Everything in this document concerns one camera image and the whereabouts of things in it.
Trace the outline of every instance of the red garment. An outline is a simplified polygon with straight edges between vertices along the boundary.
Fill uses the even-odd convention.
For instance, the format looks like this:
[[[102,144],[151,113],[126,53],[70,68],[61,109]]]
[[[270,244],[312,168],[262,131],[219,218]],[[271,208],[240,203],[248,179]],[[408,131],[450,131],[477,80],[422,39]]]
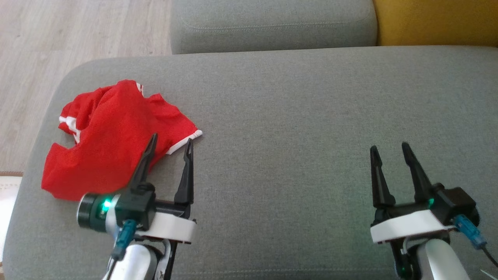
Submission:
[[[52,145],[41,188],[55,198],[75,201],[87,192],[125,187],[154,133],[158,141],[151,167],[188,138],[202,135],[159,93],[144,98],[142,86],[131,80],[78,95],[62,109],[59,121],[60,129],[74,135],[76,145]]]

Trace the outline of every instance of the gray cushion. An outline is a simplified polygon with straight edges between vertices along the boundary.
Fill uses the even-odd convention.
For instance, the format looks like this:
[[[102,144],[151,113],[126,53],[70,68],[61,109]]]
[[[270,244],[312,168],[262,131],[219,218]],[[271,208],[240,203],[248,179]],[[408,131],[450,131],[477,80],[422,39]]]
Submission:
[[[498,50],[363,47],[98,60],[73,70],[45,116],[8,231],[7,280],[101,279],[111,237],[78,228],[77,204],[40,189],[62,107],[77,94],[136,79],[161,92],[204,135],[195,140],[198,234],[174,279],[393,279],[388,245],[372,244],[369,148],[398,202],[413,199],[401,142],[433,182],[477,200],[498,255]],[[182,153],[151,173],[161,199],[178,186]],[[472,279],[495,275],[460,235]]]
[[[373,46],[372,0],[173,0],[173,54]]]

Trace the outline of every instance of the glowing green light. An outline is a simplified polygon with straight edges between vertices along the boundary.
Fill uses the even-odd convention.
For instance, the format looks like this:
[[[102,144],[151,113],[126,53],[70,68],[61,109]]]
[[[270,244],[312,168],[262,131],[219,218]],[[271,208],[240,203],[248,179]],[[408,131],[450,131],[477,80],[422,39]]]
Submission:
[[[110,200],[105,200],[104,203],[102,204],[102,211],[109,210],[110,206],[111,206],[111,201]]]
[[[431,209],[432,204],[434,204],[434,198],[429,199],[429,202],[427,204],[427,208]]]

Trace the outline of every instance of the light wood floor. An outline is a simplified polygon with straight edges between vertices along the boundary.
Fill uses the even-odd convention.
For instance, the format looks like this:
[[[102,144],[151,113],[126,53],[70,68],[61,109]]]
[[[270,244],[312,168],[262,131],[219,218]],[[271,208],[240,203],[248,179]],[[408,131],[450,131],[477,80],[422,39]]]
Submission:
[[[57,85],[98,58],[168,55],[171,0],[0,0],[0,172],[24,171]]]

